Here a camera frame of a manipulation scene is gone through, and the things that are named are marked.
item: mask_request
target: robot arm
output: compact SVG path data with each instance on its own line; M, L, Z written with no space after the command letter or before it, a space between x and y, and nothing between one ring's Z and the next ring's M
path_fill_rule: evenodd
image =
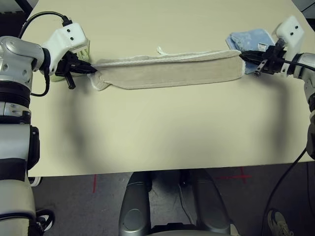
M304 31L293 16L278 26L276 35L278 41L275 46L269 46L266 52L245 51L240 57L257 65L256 76L260 73L281 73L305 82L305 96L311 111L306 151L315 159L315 54L299 53Z
M16 37L0 37L0 235L42 235L36 224L32 189L27 172L39 160L39 132L31 126L29 110L32 72L45 79L58 71L74 88L70 72L96 70L74 54L86 47L79 24L54 32L41 47Z

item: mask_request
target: folded towel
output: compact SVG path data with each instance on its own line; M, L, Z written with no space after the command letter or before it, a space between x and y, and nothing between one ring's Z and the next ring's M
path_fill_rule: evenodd
M96 90L109 85L147 89L231 81L245 72L237 50L166 54L158 48L158 52L156 57L100 60L92 65L97 72L88 77Z
M225 40L230 49L241 52L255 50L265 52L269 45L275 45L270 34L264 29L253 29L247 32L234 32ZM257 65L246 62L245 74L254 72Z

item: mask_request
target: blue cloth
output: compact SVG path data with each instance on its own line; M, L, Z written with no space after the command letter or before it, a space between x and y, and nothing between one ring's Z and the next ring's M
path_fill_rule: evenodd
M247 32L234 32L225 40L230 49L241 52L267 50L269 45L275 45L273 39L264 29L253 29ZM246 62L245 74L254 72L257 65Z

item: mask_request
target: table surface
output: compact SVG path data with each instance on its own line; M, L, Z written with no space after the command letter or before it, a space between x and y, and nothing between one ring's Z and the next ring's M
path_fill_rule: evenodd
M272 33L290 15L305 31L302 52L315 52L314 31L290 0L40 0L33 13L45 10L80 23L93 62L157 55L158 46L169 53L226 50L231 32ZM43 16L23 39L42 44L60 27L58 17ZM31 98L41 157L30 176L287 163L306 144L304 83L292 77L103 91L86 78L75 82L75 90L51 83L48 95ZM43 90L36 72L33 92Z

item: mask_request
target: red tape mark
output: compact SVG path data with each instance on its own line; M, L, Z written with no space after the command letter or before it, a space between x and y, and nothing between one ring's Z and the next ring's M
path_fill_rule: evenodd
M241 176L221 176L221 177L216 177L216 179L234 179L234 178L251 178L252 176L250 175L241 175Z
M243 183L246 183L246 179L247 178L251 178L251 175L245 175L244 174L244 167L240 167L241 168L241 175L239 176L221 176L221 177L217 177L216 179L236 179L236 178L241 178L243 180Z
M96 176L97 176L97 175L94 175L94 181L93 181L93 193L95 193L95 190L96 190Z
M243 176L244 175L244 167L241 166L240 169L241 169L241 175ZM246 178L242 178L242 180L243 180L243 183L246 183Z

